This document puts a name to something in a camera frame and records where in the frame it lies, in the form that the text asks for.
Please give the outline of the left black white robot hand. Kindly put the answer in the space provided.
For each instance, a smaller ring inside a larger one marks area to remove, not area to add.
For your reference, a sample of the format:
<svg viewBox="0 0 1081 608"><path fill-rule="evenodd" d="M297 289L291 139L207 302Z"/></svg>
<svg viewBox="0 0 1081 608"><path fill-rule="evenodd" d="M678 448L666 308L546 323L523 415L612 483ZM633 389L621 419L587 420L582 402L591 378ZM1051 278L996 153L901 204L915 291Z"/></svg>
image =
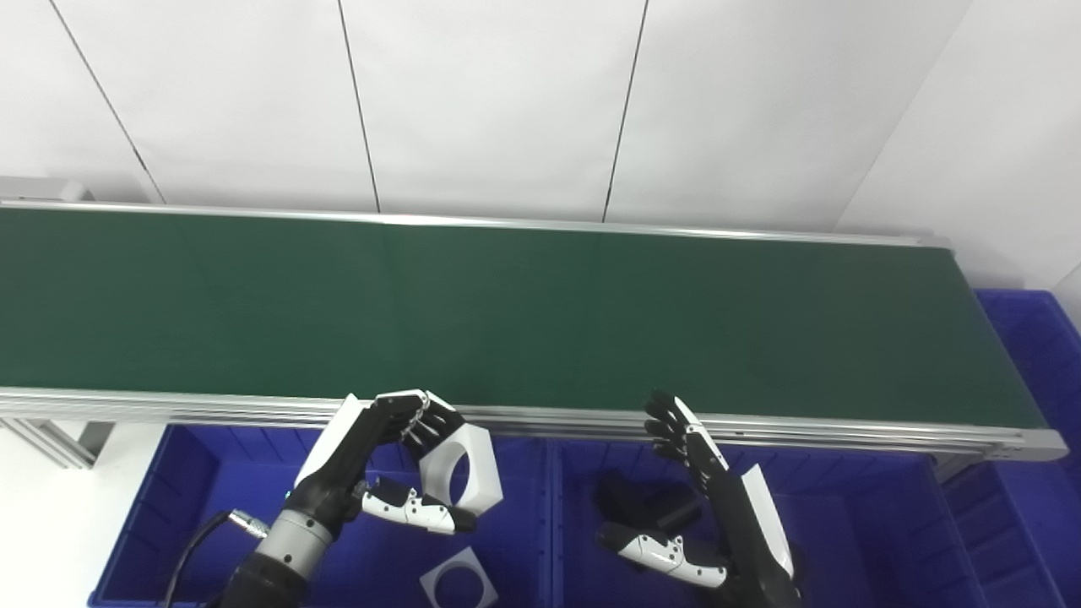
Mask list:
<svg viewBox="0 0 1081 608"><path fill-rule="evenodd" d="M395 480L368 483L368 462L381 446L402 445L421 462L463 426L461 413L429 389L398 389L371 401L349 394L313 442L285 508L335 539L361 513L433 534L470 534L476 515L468 508Z"/></svg>

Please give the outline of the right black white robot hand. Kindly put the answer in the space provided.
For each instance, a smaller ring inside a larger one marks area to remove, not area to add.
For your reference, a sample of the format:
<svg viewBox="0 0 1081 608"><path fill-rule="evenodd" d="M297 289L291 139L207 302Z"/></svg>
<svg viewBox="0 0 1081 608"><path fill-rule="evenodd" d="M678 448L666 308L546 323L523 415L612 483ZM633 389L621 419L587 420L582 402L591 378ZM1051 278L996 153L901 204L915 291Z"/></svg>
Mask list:
<svg viewBox="0 0 1081 608"><path fill-rule="evenodd" d="M603 523L597 534L600 546L705 589L718 607L801 607L795 554L761 467L734 473L700 419L665 389L652 389L644 411L653 453L688 470L723 540L710 551L656 526Z"/></svg>

